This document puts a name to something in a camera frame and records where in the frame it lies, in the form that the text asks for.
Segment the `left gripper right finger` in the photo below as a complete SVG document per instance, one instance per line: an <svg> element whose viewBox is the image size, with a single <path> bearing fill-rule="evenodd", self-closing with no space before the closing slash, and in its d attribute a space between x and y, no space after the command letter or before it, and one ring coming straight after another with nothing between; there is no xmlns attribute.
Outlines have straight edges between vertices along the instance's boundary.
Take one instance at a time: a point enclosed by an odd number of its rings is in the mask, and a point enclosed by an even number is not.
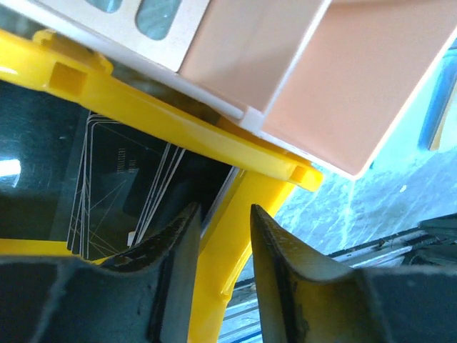
<svg viewBox="0 0 457 343"><path fill-rule="evenodd" d="M348 267L251 207L265 342L454 342L456 266Z"/></svg>

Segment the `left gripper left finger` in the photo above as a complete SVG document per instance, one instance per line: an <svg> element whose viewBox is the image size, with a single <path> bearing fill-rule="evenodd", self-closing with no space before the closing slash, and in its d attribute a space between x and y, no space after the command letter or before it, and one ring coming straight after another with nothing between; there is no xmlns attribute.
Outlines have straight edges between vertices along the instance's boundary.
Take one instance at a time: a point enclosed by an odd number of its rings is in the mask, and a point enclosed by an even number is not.
<svg viewBox="0 0 457 343"><path fill-rule="evenodd" d="M159 233L102 264L1 258L3 342L185 342L201 238L189 204Z"/></svg>

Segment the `black credit card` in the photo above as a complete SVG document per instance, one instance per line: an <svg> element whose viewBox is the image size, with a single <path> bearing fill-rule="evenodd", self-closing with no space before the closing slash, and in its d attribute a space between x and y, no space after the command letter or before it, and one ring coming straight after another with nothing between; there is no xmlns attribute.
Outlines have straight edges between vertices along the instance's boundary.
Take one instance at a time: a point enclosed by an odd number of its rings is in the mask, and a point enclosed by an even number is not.
<svg viewBox="0 0 457 343"><path fill-rule="evenodd" d="M144 238L185 149L93 112L84 128L67 247L97 260Z"/></svg>

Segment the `yellow bin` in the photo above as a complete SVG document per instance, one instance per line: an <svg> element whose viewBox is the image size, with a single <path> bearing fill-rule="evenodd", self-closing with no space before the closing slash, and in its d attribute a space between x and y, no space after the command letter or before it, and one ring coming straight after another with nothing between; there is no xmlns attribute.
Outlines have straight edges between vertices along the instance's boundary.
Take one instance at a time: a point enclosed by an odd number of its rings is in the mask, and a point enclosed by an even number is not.
<svg viewBox="0 0 457 343"><path fill-rule="evenodd" d="M251 205L321 185L112 70L49 30L1 33L3 342L216 342Z"/></svg>

